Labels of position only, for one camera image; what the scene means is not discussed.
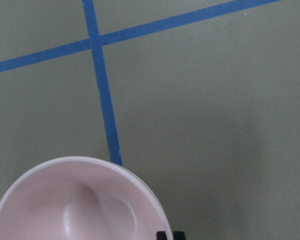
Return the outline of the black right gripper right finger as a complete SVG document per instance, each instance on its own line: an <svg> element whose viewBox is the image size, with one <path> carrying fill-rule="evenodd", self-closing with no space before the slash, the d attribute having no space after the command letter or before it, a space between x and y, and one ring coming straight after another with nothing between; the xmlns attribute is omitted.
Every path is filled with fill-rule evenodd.
<svg viewBox="0 0 300 240"><path fill-rule="evenodd" d="M174 240L186 240L186 235L183 231L173 231Z"/></svg>

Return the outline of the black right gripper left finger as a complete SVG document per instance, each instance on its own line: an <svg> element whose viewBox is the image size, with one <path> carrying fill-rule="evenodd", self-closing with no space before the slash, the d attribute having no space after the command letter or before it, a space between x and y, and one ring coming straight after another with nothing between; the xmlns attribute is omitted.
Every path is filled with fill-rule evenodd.
<svg viewBox="0 0 300 240"><path fill-rule="evenodd" d="M168 240L166 232L165 231L158 231L156 233L156 239L157 240Z"/></svg>

